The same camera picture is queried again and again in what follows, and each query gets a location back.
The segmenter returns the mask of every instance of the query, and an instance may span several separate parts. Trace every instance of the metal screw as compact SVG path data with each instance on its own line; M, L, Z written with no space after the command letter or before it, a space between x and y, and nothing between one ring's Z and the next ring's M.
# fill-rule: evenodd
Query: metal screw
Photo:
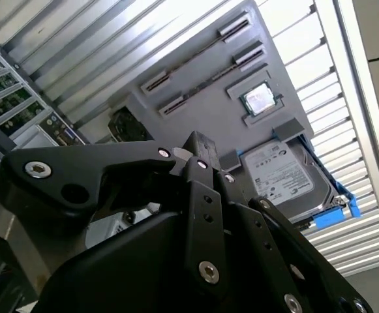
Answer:
M356 307L359 310L359 312L361 312L361 313L367 313L365 307L361 304L361 302L359 300L355 300L354 301L354 305L356 305Z
M208 261L202 261L198 266L202 278L209 284L215 285L220 280L218 269Z
M208 165L204 161L201 161L201 160L198 161L198 165L201 166L202 168L208 167Z
M293 295L287 293L284 299L286 306L289 308L291 313L302 313L302 306L299 304L298 300Z
M33 161L24 166L25 172L34 178L46 178L52 174L52 169L46 163Z
M260 204L263 205L265 209L270 209L270 205L265 200L260 200Z
M232 176L229 175L229 174L224 175L224 177L225 177L230 183L234 183L234 182L235 182L234 177L232 177Z
M165 157L165 158L170 157L170 153L167 152L167 150L162 149L162 148L159 149L159 154L160 154L162 157Z

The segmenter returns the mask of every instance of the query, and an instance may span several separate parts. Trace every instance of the blue plastic tab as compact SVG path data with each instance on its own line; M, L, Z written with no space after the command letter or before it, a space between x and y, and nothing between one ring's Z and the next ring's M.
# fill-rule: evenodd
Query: blue plastic tab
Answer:
M314 216L313 219L317 228L325 228L344 220L344 213L342 207L334 207L328 211Z
M348 191L342 184L340 184L338 181L336 182L336 187L340 193L345 194L346 197L349 199L348 207L350 208L350 212L351 212L352 216L353 217L360 217L361 213L360 213L359 207L357 206L356 197L350 191Z

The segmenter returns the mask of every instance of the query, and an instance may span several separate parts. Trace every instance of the mounting hole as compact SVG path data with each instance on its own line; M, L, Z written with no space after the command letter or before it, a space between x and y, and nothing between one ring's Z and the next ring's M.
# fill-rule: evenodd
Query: mounting hole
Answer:
M204 220L206 220L209 223L212 223L214 221L213 217L209 214L204 214Z
M73 204L82 204L89 199L89 193L80 185L67 184L61 189L62 197Z
M213 203L213 200L212 200L209 196L204 196L204 200L205 200L207 203Z
M352 305L349 302L347 302L347 300L344 298L340 299L340 306L343 309L343 312L345 312L345 313L353 313L354 312Z

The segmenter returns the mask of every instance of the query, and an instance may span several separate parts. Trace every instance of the corrugated metal ceiling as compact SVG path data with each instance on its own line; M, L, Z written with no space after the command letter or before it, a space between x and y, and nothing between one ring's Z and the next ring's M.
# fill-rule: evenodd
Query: corrugated metal ceiling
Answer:
M108 114L99 113L112 95L240 2L0 0L0 44L73 123L91 121L88 130L99 127L102 138ZM363 213L304 234L344 275L379 266L378 202L316 7L258 5L316 133L317 155Z

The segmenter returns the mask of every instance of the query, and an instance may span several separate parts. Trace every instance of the black metal bracket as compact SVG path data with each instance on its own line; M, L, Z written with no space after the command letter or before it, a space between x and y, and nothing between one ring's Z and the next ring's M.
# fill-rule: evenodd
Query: black metal bracket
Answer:
M3 159L0 256L40 295L34 313L372 312L272 203L247 206L235 178L210 163L216 152L205 159L192 141L185 159L156 142ZM50 171L31 172L30 161ZM160 212L80 247L92 219L147 202Z

